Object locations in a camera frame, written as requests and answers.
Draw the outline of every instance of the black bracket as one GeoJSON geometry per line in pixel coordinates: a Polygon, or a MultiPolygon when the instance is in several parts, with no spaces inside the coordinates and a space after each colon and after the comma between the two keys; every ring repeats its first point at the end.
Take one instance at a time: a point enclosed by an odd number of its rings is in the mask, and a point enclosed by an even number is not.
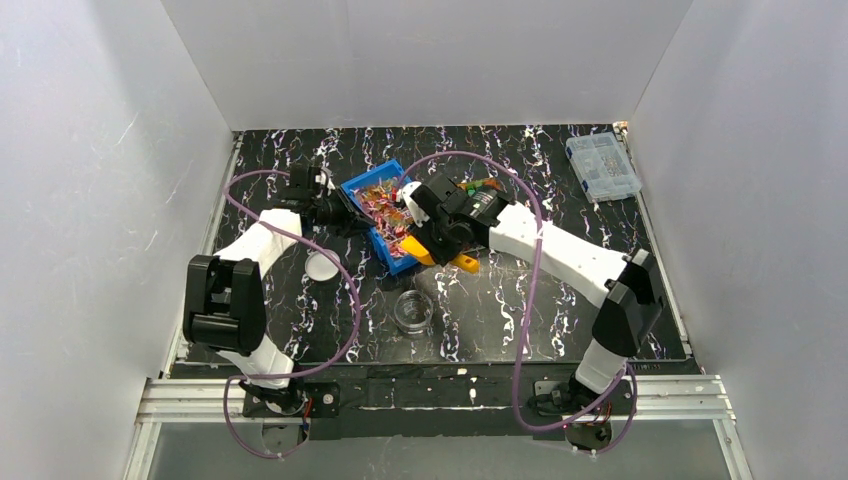
{"type": "MultiPolygon", "coordinates": [[[[574,414],[597,398],[597,394],[574,380],[573,374],[568,382],[556,380],[534,382],[533,393],[534,396],[528,402],[528,407],[537,415],[557,418],[574,414]],[[534,399],[547,402],[548,408],[538,408],[538,405],[533,403],[534,399]]],[[[612,392],[607,402],[604,402],[595,412],[587,413],[582,420],[588,421],[594,418],[601,420],[606,415],[607,406],[610,408],[610,415],[628,414],[633,402],[636,401],[629,396],[629,393],[627,382],[622,382],[612,392]]],[[[609,445],[612,440],[612,426],[603,420],[591,424],[572,423],[565,429],[565,439],[580,450],[600,450],[609,445]]]]}
{"type": "Polygon", "coordinates": [[[213,350],[248,356],[265,335],[259,264],[196,255],[188,264],[183,335],[213,350]]]}
{"type": "MultiPolygon", "coordinates": [[[[247,405],[248,397],[255,399],[253,403],[262,403],[264,405],[265,402],[268,402],[276,405],[279,412],[275,413],[278,415],[295,415],[305,406],[308,400],[308,397],[304,394],[303,381],[301,379],[293,378],[289,380],[288,387],[280,389],[260,387],[244,380],[239,381],[239,387],[248,394],[245,395],[245,405],[247,405]]],[[[245,417],[250,416],[247,414],[247,410],[242,411],[245,417]]]]}
{"type": "MultiPolygon", "coordinates": [[[[289,386],[292,387],[294,383],[295,379],[292,379],[289,383],[289,386]]],[[[341,389],[338,383],[304,383],[302,381],[298,381],[297,387],[292,388],[296,388],[298,394],[294,397],[285,397],[286,401],[293,401],[288,404],[288,408],[283,409],[282,415],[268,408],[268,406],[265,404],[266,401],[271,401],[271,403],[277,402],[274,400],[268,400],[268,397],[264,395],[264,392],[257,391],[255,389],[245,389],[247,395],[245,395],[244,397],[244,406],[242,408],[243,415],[248,418],[268,418],[291,415],[290,413],[286,413],[287,411],[295,412],[294,415],[297,415],[301,413],[300,411],[297,411],[297,409],[300,408],[300,406],[302,405],[302,403],[300,402],[308,401],[308,399],[312,399],[312,409],[309,412],[309,416],[311,418],[335,418],[339,415],[339,407],[341,404],[341,389]]]]}
{"type": "Polygon", "coordinates": [[[469,197],[453,180],[437,173],[412,192],[412,199],[430,219],[422,226],[411,225],[409,233],[439,265],[447,265],[473,245],[489,246],[489,230],[513,198],[483,185],[469,197]]]}
{"type": "Polygon", "coordinates": [[[633,357],[665,307],[662,275],[656,257],[647,250],[625,256],[627,266],[609,293],[592,326],[592,338],[612,353],[633,357]]]}
{"type": "Polygon", "coordinates": [[[277,192],[276,206],[300,215],[303,230],[313,225],[326,225],[333,235],[351,237],[365,233],[375,225],[341,189],[330,190],[317,179],[320,167],[294,164],[289,168],[289,181],[277,192]]]}

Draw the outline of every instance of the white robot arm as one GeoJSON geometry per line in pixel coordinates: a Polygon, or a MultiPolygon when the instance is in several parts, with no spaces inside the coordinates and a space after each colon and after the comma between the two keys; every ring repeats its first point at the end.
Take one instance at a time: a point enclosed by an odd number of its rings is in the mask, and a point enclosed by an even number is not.
{"type": "Polygon", "coordinates": [[[263,211],[235,242],[214,255],[197,255],[188,266],[183,335],[231,361],[249,379],[242,387],[269,407],[297,407],[300,392],[288,378],[257,375],[291,373],[294,361],[265,334],[262,279],[295,241],[271,232],[266,223],[294,235],[302,225],[324,225],[339,236],[367,231],[373,221],[335,190],[318,167],[292,166],[289,182],[278,192],[279,206],[263,211]]]}
{"type": "Polygon", "coordinates": [[[532,262],[542,236],[539,267],[600,309],[592,342],[570,382],[590,390],[590,396],[603,393],[626,359],[639,352],[662,311],[659,266],[645,250],[632,257],[607,250],[550,222],[537,231],[535,215],[504,192],[483,186],[469,197],[442,174],[410,182],[398,196],[413,217],[411,235],[441,265],[475,244],[532,262]]]}
{"type": "MultiPolygon", "coordinates": [[[[259,215],[259,220],[273,225],[295,235],[301,234],[300,215],[282,208],[265,210],[259,215]]],[[[228,247],[215,254],[220,260],[239,262],[248,259],[259,265],[259,276],[265,278],[265,274],[271,269],[271,265],[283,255],[295,241],[273,233],[272,231],[254,223],[244,234],[228,247]]],[[[281,352],[267,334],[262,334],[262,340],[255,350],[244,356],[233,350],[219,350],[218,355],[233,362],[248,377],[253,375],[291,373],[294,361],[281,352]]],[[[253,380],[255,385],[265,388],[286,388],[289,385],[288,378],[277,380],[253,380]]]]}

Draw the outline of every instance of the white panel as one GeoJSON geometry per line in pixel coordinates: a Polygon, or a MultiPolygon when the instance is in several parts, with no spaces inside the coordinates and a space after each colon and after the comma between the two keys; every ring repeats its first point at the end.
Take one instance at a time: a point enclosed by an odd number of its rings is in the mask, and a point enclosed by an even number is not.
{"type": "Polygon", "coordinates": [[[629,118],[691,0],[164,0],[230,127],[629,118]]]}
{"type": "Polygon", "coordinates": [[[844,478],[848,5],[696,1],[632,121],[697,358],[756,478],[844,478]]]}
{"type": "Polygon", "coordinates": [[[3,2],[0,478],[121,475],[230,148],[159,2],[3,2]]]}

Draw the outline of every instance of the black marble surface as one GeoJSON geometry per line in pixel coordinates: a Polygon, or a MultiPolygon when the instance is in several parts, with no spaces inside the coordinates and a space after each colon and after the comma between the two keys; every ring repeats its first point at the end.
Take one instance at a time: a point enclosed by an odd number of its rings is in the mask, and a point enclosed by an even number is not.
{"type": "MultiPolygon", "coordinates": [[[[568,232],[622,252],[640,247],[650,250],[636,200],[592,205],[565,158],[569,137],[610,130],[608,125],[552,125],[251,131],[244,136],[235,174],[285,169],[291,162],[310,160],[328,167],[338,185],[389,159],[408,166],[434,152],[466,150],[517,172],[541,199],[546,219],[568,232]]],[[[420,178],[437,170],[457,182],[499,176],[491,167],[458,157],[430,162],[417,175],[420,178]]],[[[270,208],[277,182],[282,181],[274,176],[246,180],[236,187],[234,196],[259,212],[270,208]]],[[[507,185],[515,191],[508,179],[507,185]]],[[[517,198],[526,201],[520,192],[517,198]]],[[[234,241],[250,224],[235,208],[226,206],[216,250],[234,241]]],[[[419,266],[394,277],[364,236],[341,239],[323,231],[309,235],[339,254],[359,286],[362,325],[357,342],[345,357],[348,362],[514,361],[530,276],[526,263],[481,251],[481,269],[476,275],[453,266],[419,266]],[[391,319],[396,298],[411,288],[422,290],[436,304],[432,329],[423,337],[403,336],[391,319]]],[[[349,335],[353,318],[340,276],[327,284],[316,284],[305,276],[307,253],[300,245],[289,249],[265,278],[268,333],[283,351],[302,363],[332,356],[349,335]]],[[[579,361],[591,340],[597,309],[545,273],[540,274],[535,303],[525,358],[579,361]]],[[[685,358],[668,309],[640,357],[685,358]]],[[[186,360],[225,363],[198,346],[191,348],[186,360]]]]}

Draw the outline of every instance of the purple cable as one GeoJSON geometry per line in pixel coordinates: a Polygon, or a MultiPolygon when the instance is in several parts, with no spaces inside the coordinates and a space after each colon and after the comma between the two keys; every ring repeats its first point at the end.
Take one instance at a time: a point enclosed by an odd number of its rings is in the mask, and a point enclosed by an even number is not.
{"type": "MultiPolygon", "coordinates": [[[[518,185],[518,187],[520,189],[522,189],[530,197],[530,203],[533,206],[533,213],[536,215],[536,231],[537,232],[542,231],[542,226],[543,226],[542,208],[539,206],[539,201],[536,198],[536,193],[529,186],[527,186],[527,184],[524,183],[524,181],[521,180],[521,178],[519,178],[518,175],[512,173],[511,171],[509,171],[503,165],[495,162],[494,160],[492,160],[490,158],[486,158],[482,155],[478,155],[476,153],[471,153],[471,152],[460,152],[460,151],[438,152],[438,153],[434,153],[432,155],[427,155],[426,157],[424,157],[420,160],[417,160],[412,165],[410,165],[409,168],[407,168],[406,171],[403,172],[403,175],[401,175],[398,183],[403,184],[403,180],[406,177],[409,176],[410,172],[412,172],[413,170],[418,168],[419,165],[421,165],[425,162],[428,162],[430,160],[434,160],[436,158],[449,157],[449,156],[452,156],[452,155],[465,156],[465,157],[469,157],[469,158],[472,158],[472,159],[475,159],[475,160],[480,160],[482,162],[485,162],[485,163],[495,167],[496,169],[500,170],[501,172],[506,174],[509,178],[511,178],[513,181],[515,181],[515,184],[518,185]]],[[[612,391],[615,390],[615,387],[617,387],[618,383],[621,381],[621,377],[624,375],[624,370],[618,372],[618,374],[615,376],[613,381],[610,383],[609,387],[607,387],[607,389],[604,391],[604,393],[602,393],[594,402],[587,405],[586,408],[584,408],[583,410],[580,410],[579,412],[575,413],[574,415],[572,415],[572,416],[570,416],[570,417],[568,417],[568,418],[566,418],[562,421],[551,423],[551,424],[548,424],[548,425],[530,425],[521,416],[521,403],[519,402],[519,398],[518,398],[520,384],[521,384],[521,364],[524,361],[524,355],[523,355],[524,354],[524,347],[526,345],[527,337],[528,337],[529,332],[530,332],[530,317],[531,317],[531,314],[532,314],[532,311],[533,311],[532,310],[533,302],[536,299],[536,283],[537,283],[538,277],[539,277],[539,268],[540,268],[540,265],[541,265],[541,259],[542,259],[542,237],[540,235],[536,239],[536,248],[533,251],[533,269],[530,273],[530,291],[527,294],[527,306],[524,308],[524,316],[521,320],[521,336],[519,337],[519,340],[518,340],[518,347],[517,347],[517,352],[516,352],[516,355],[515,355],[515,368],[514,368],[513,373],[512,373],[512,413],[513,413],[513,416],[515,417],[515,421],[518,422],[518,424],[524,430],[526,430],[527,432],[530,432],[530,433],[543,433],[543,432],[549,432],[551,430],[556,430],[558,428],[562,428],[562,427],[574,422],[575,420],[582,417],[586,413],[591,412],[592,410],[595,409],[595,407],[597,407],[598,405],[603,403],[610,396],[612,391]]],[[[635,408],[636,408],[635,407],[635,405],[636,405],[635,381],[634,381],[633,405],[634,405],[633,406],[633,408],[634,408],[633,413],[635,414],[635,408]]]]}
{"type": "Polygon", "coordinates": [[[633,404],[630,405],[630,414],[627,416],[627,421],[624,422],[624,427],[621,429],[621,433],[619,433],[606,447],[596,451],[595,453],[607,453],[616,445],[621,442],[621,439],[627,435],[627,432],[630,431],[630,426],[633,425],[633,417],[636,416],[636,398],[639,395],[639,388],[636,386],[636,372],[633,370],[633,367],[628,363],[625,368],[627,369],[627,375],[630,376],[630,390],[633,394],[630,398],[633,400],[633,404]]]}
{"type": "Polygon", "coordinates": [[[256,176],[256,175],[266,175],[266,174],[276,174],[276,175],[288,176],[288,173],[282,172],[282,171],[279,171],[279,170],[254,170],[252,172],[243,173],[243,174],[241,174],[237,177],[234,177],[232,180],[229,181],[229,183],[227,183],[227,185],[224,186],[224,198],[226,198],[227,202],[229,202],[231,205],[236,207],[240,212],[242,212],[245,215],[247,215],[248,217],[256,220],[257,223],[259,223],[263,227],[267,228],[268,230],[271,230],[274,233],[279,233],[280,235],[282,235],[284,237],[291,238],[292,240],[294,240],[296,242],[300,242],[300,243],[306,245],[307,247],[317,251],[321,255],[324,255],[324,257],[326,257],[328,260],[330,260],[330,262],[333,265],[335,265],[336,268],[339,269],[339,272],[341,272],[342,277],[344,277],[345,282],[347,282],[347,284],[348,284],[348,287],[349,287],[348,289],[350,290],[350,296],[353,299],[353,330],[351,331],[350,337],[348,337],[347,342],[345,342],[345,344],[342,345],[342,347],[336,352],[336,354],[333,355],[333,357],[330,358],[329,360],[327,360],[326,362],[322,363],[321,365],[318,365],[317,367],[312,367],[310,369],[302,370],[300,372],[279,373],[279,374],[274,374],[274,375],[271,375],[271,374],[252,375],[250,378],[248,378],[246,375],[233,375],[232,377],[228,378],[227,382],[224,384],[224,421],[227,424],[227,429],[230,431],[230,434],[233,436],[233,438],[236,440],[236,442],[238,442],[238,444],[241,445],[242,448],[244,448],[245,450],[247,450],[251,454],[256,455],[257,457],[260,457],[260,458],[275,459],[275,458],[283,458],[283,457],[290,455],[295,450],[300,448],[300,446],[303,445],[303,443],[297,445],[296,447],[289,450],[288,452],[279,453],[279,454],[267,454],[267,453],[259,452],[257,450],[254,450],[253,448],[251,448],[250,445],[245,443],[245,441],[242,440],[241,437],[239,437],[238,432],[236,432],[236,429],[233,426],[232,421],[230,420],[229,402],[228,402],[228,398],[227,398],[228,394],[230,392],[230,384],[234,380],[250,380],[250,379],[279,380],[281,378],[299,378],[299,377],[305,377],[307,375],[311,375],[313,373],[318,373],[322,370],[327,369],[332,364],[336,363],[342,357],[342,355],[344,355],[350,349],[351,345],[353,345],[353,342],[356,340],[356,336],[359,333],[359,324],[360,324],[360,320],[361,320],[362,305],[360,304],[359,292],[356,289],[356,284],[354,283],[353,278],[350,276],[350,274],[347,272],[347,270],[342,266],[341,262],[339,262],[339,260],[336,260],[335,258],[333,258],[333,256],[331,256],[329,254],[329,251],[325,250],[324,248],[320,247],[318,244],[316,244],[315,242],[313,242],[309,239],[303,238],[299,235],[295,235],[295,234],[290,233],[290,232],[286,232],[286,231],[281,230],[281,229],[279,229],[279,228],[277,228],[277,227],[275,227],[275,226],[273,226],[273,225],[271,225],[267,222],[263,222],[263,221],[259,220],[259,215],[257,215],[252,210],[250,210],[249,208],[242,205],[239,201],[234,199],[232,195],[230,195],[230,189],[233,187],[233,185],[240,182],[241,180],[243,180],[247,177],[252,177],[252,176],[256,176]]]}

